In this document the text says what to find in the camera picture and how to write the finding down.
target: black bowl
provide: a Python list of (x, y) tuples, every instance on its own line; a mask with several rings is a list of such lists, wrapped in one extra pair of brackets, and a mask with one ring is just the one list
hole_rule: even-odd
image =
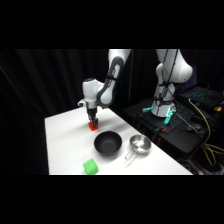
[(107, 131), (96, 137), (94, 145), (100, 154), (104, 156), (113, 156), (121, 148), (122, 138), (115, 132)]

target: metal bowl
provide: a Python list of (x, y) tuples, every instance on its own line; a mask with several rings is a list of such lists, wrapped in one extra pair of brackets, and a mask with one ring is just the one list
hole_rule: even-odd
[(152, 144), (151, 141), (144, 135), (135, 135), (130, 139), (130, 144), (133, 151), (137, 150), (138, 154), (145, 154), (149, 151)]

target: red object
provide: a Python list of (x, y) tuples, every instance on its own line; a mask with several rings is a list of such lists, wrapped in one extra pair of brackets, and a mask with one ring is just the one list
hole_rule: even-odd
[(89, 128), (90, 128), (92, 131), (96, 131), (97, 129), (99, 129), (99, 126), (97, 125), (96, 127), (93, 127), (93, 123), (90, 122), (90, 123), (89, 123)]

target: green block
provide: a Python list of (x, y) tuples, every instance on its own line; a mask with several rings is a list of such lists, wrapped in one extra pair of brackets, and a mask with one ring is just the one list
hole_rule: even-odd
[(98, 166), (96, 165), (93, 159), (83, 164), (83, 167), (87, 173), (87, 175), (95, 175), (98, 173)]

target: green light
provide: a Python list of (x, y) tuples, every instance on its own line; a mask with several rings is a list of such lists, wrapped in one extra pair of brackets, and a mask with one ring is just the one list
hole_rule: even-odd
[(170, 122), (170, 117), (167, 117), (166, 120), (164, 121), (165, 124), (168, 124)]
[(150, 108), (144, 108), (144, 109), (142, 109), (142, 111), (143, 111), (143, 112), (148, 112), (148, 111), (152, 110), (154, 104), (155, 104), (155, 101), (153, 102), (152, 107), (150, 107)]
[(169, 107), (169, 110), (168, 110), (168, 112), (166, 114), (166, 117), (170, 117), (170, 112), (172, 113), (172, 111), (170, 109), (171, 109), (171, 107)]

